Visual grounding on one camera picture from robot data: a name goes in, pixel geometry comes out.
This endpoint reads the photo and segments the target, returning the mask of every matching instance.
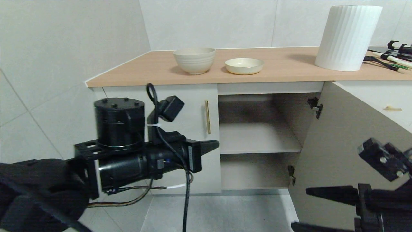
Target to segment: screw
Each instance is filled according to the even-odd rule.
[[[381,157],[379,160],[381,161],[381,163],[386,163],[388,161],[385,157]]]

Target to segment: white bowl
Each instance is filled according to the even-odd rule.
[[[226,69],[234,74],[251,75],[260,72],[265,63],[260,59],[235,58],[225,61]]]
[[[173,52],[178,66],[192,75],[205,73],[212,67],[216,49],[199,47],[184,48]]]

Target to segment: wire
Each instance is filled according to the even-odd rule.
[[[129,206],[132,204],[135,204],[139,202],[143,197],[147,195],[149,192],[150,188],[152,187],[153,179],[150,180],[149,186],[145,187],[146,190],[138,196],[136,199],[133,199],[131,201],[126,201],[126,202],[110,202],[110,201],[102,201],[102,202],[93,202],[88,204],[88,208],[94,208],[94,207],[118,207],[118,206]]]
[[[71,219],[70,217],[66,216],[66,214],[62,213],[60,210],[50,205],[42,196],[33,192],[26,186],[20,185],[14,182],[13,180],[5,177],[1,173],[0,173],[0,183],[8,186],[9,188],[11,188],[17,193],[30,197],[44,212],[50,214],[51,216],[53,216],[55,219],[57,219],[61,223],[69,227],[72,227],[73,229],[80,231],[80,232],[92,232],[89,228],[87,228],[81,222]]]
[[[193,177],[192,173],[189,172],[189,174],[190,174],[189,183],[191,184],[193,182],[194,177]],[[172,185],[172,186],[152,186],[152,187],[150,187],[150,189],[164,190],[164,189],[175,189],[175,188],[183,187],[183,186],[186,186],[186,184]],[[117,193],[124,192],[124,191],[129,191],[129,190],[132,190],[132,189],[147,189],[147,188],[148,188],[148,186],[130,186],[130,187],[119,188]]]
[[[158,124],[159,123],[159,106],[158,106],[159,103],[157,101],[156,89],[152,83],[148,83],[146,85],[146,92],[150,100],[154,104],[154,123],[153,124]],[[186,232],[187,211],[189,208],[189,193],[190,193],[190,171],[187,168],[187,164],[185,160],[183,159],[183,157],[163,138],[158,126],[156,127],[156,131],[157,131],[157,134],[160,140],[166,145],[167,148],[169,148],[169,150],[172,151],[173,154],[175,154],[180,159],[180,161],[183,164],[184,170],[186,171],[186,195],[185,195],[185,209],[183,211],[183,228],[182,228],[182,231]]]

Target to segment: cable tie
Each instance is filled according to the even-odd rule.
[[[161,124],[160,124],[160,123],[158,123],[158,124],[148,124],[147,126],[158,126],[158,127],[161,127]]]

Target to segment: shallow dish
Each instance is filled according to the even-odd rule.
[[[226,69],[238,75],[251,75],[260,72],[265,62],[260,59],[235,58],[225,61]]]

